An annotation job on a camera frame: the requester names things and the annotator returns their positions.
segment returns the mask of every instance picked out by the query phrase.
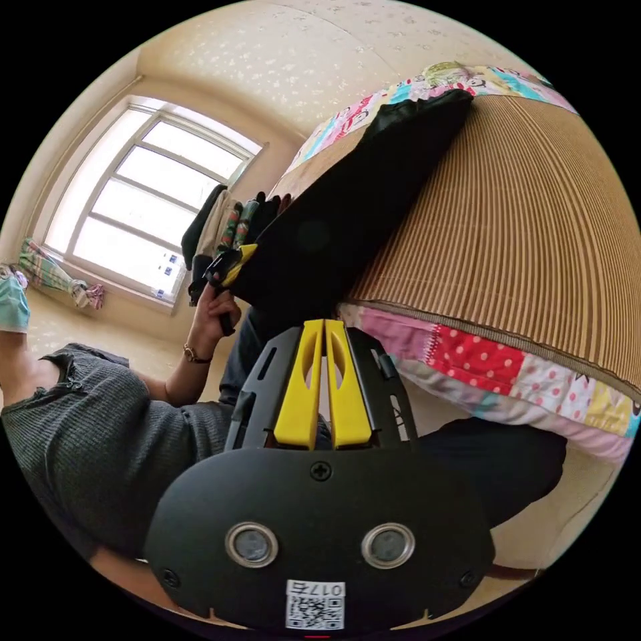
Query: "pink polka dot fabric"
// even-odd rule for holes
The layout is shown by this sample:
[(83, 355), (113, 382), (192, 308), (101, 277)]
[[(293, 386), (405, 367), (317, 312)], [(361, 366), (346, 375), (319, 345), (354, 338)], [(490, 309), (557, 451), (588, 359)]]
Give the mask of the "pink polka dot fabric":
[(401, 374), (472, 415), (554, 431), (610, 461), (630, 450), (641, 408), (600, 381), (453, 327), (351, 304), (340, 314), (377, 338)]

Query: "window frame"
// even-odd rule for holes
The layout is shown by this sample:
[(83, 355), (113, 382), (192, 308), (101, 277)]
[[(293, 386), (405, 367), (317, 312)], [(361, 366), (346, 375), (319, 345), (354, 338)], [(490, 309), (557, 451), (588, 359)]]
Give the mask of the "window frame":
[[(128, 294), (129, 296), (133, 295), (138, 299), (150, 301), (152, 304), (160, 305), (162, 308), (172, 312), (175, 306), (177, 305), (180, 298), (180, 293), (184, 288), (185, 278), (188, 273), (186, 270), (186, 266), (182, 268), (182, 273), (178, 276), (178, 278), (174, 283), (174, 289), (171, 292), (171, 299), (167, 300), (164, 298), (158, 298), (154, 296), (153, 290), (150, 287), (140, 283), (137, 280), (134, 280), (127, 276), (123, 276), (122, 274), (118, 274), (117, 272), (114, 272), (108, 268), (104, 268), (100, 265), (92, 263), (88, 260), (85, 260), (73, 254), (73, 252), (76, 249), (77, 242), (85, 222), (87, 221), (88, 218), (93, 218), (94, 220), (109, 224), (112, 227), (123, 230), (130, 234), (133, 234), (138, 238), (142, 238), (144, 240), (153, 242), (154, 244), (165, 248), (167, 251), (171, 251), (174, 254), (177, 254), (178, 256), (182, 257), (182, 249), (178, 245), (171, 245), (170, 243), (167, 243), (165, 240), (162, 240), (161, 238), (156, 238), (149, 232), (144, 232), (140, 229), (130, 227), (127, 224), (118, 222), (116, 220), (112, 220), (107, 216), (103, 216), (101, 214), (97, 214), (93, 212), (92, 210), (95, 207), (95, 203), (100, 197), (102, 190), (105, 188), (109, 180), (113, 179), (118, 182), (121, 182), (122, 184), (135, 187), (137, 189), (144, 191), (145, 193), (151, 194), (167, 202), (175, 204), (187, 211), (192, 212), (195, 216), (199, 211), (199, 209), (197, 209), (196, 207), (193, 207), (187, 203), (181, 202), (178, 199), (175, 199), (171, 196), (167, 196), (145, 185), (139, 184), (135, 180), (132, 180), (125, 176), (119, 176), (116, 174), (116, 172), (119, 170), (122, 164), (127, 160), (129, 155), (137, 147), (140, 147), (142, 149), (147, 149), (151, 152), (164, 156), (165, 158), (169, 158), (175, 162), (178, 162), (184, 165), (185, 167), (188, 167), (189, 169), (192, 169), (201, 174), (204, 174), (205, 176), (217, 181), (220, 184), (226, 184), (227, 188), (231, 189), (231, 187), (238, 181), (241, 175), (243, 175), (243, 173), (246, 171), (247, 167), (249, 167), (249, 165), (253, 163), (253, 161), (261, 153), (261, 151), (265, 148), (266, 145), (261, 145), (257, 153), (252, 154), (248, 150), (244, 149), (242, 146), (234, 143), (231, 140), (228, 140), (224, 136), (221, 136), (220, 134), (217, 134), (216, 132), (213, 132), (212, 130), (207, 129), (196, 122), (190, 121), (187, 118), (173, 114), (170, 111), (170, 109), (176, 107), (176, 105), (174, 104), (166, 102), (161, 108), (152, 108), (152, 107), (145, 106), (144, 104), (138, 104), (136, 102), (137, 98), (140, 99), (141, 97), (136, 95), (129, 95), (126, 98), (124, 105), (119, 110), (120, 112), (118, 116), (116, 116), (114, 119), (111, 120), (107, 128), (98, 136), (98, 138), (93, 142), (91, 147), (82, 156), (82, 159), (73, 168), (73, 172), (71, 173), (69, 178), (65, 181), (65, 186), (61, 190), (59, 197), (56, 199), (55, 205), (53, 207), (53, 212), (49, 216), (49, 220), (47, 221), (46, 226), (43, 227), (42, 244), (47, 249), (47, 251), (51, 253), (56, 259), (58, 259), (58, 261), (65, 268), (69, 268), (69, 271), (73, 272), (73, 273), (70, 273), (72, 277), (75, 274), (78, 277), (87, 276), (89, 278), (96, 279), (96, 280), (104, 280), (106, 282), (104, 282), (103, 284), (106, 285), (108, 289), (111, 289), (110, 286), (113, 286), (113, 288), (116, 289), (119, 293)], [(109, 132), (112, 129), (113, 125), (129, 110), (134, 110), (134, 111), (142, 112), (144, 114), (148, 114), (150, 118), (147, 121), (145, 121), (145, 123), (140, 128), (138, 128), (138, 130), (136, 130), (136, 132), (121, 147), (120, 151), (114, 156), (109, 166), (103, 172), (100, 179), (96, 182), (95, 186), (93, 187), (93, 190), (91, 191), (89, 198), (87, 199), (87, 202), (84, 204), (80, 212), (80, 215), (75, 223), (66, 251), (64, 253), (60, 253), (60, 251), (48, 246), (46, 243), (46, 238), (49, 235), (49, 231), (55, 219), (55, 215), (58, 211), (58, 208), (60, 207), (60, 204), (64, 196), (67, 194), (69, 187), (71, 185), (71, 182), (75, 178), (75, 175), (80, 170), (80, 168), (84, 165), (84, 163), (87, 161), (89, 155), (95, 148), (96, 144), (100, 140), (103, 140), (105, 136), (109, 135)], [(164, 122), (165, 124), (181, 129), (189, 134), (194, 134), (199, 138), (202, 138), (203, 140), (211, 144), (214, 144), (217, 147), (231, 154), (234, 154), (235, 156), (241, 159), (241, 163), (237, 167), (236, 171), (229, 177), (229, 179), (226, 179), (223, 176), (220, 176), (219, 174), (217, 174), (216, 172), (213, 172), (208, 168), (202, 167), (196, 162), (193, 162), (187, 158), (183, 158), (182, 156), (174, 152), (171, 152), (169, 150), (165, 150), (161, 147), (157, 147), (156, 145), (145, 142), (143, 140), (144, 137), (159, 122)]]

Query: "gray knit sweater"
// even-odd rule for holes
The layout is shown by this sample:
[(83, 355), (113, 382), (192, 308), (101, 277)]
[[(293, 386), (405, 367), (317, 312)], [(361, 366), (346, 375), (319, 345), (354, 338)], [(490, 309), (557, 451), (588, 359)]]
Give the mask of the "gray knit sweater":
[(99, 545), (142, 558), (154, 510), (184, 470), (223, 450), (233, 408), (152, 401), (127, 359), (71, 344), (61, 376), (1, 417), (25, 478), (87, 560)]

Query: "hand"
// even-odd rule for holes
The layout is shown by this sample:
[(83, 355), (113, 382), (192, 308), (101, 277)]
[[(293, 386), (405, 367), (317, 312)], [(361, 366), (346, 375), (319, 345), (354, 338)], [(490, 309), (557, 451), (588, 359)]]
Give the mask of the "hand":
[(191, 342), (188, 341), (199, 358), (206, 359), (213, 355), (218, 341), (224, 336), (220, 326), (220, 316), (227, 313), (230, 315), (232, 327), (235, 327), (241, 313), (234, 297), (228, 291), (216, 296), (214, 288), (207, 283), (198, 300), (192, 330), (189, 333)]

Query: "ceiling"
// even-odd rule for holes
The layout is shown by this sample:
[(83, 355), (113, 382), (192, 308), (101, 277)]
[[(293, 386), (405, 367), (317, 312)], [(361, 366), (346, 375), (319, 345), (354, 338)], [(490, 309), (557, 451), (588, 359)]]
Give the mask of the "ceiling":
[(146, 43), (138, 72), (209, 91), (301, 138), (364, 95), (455, 60), (533, 69), (494, 40), (391, 0), (248, 0)]

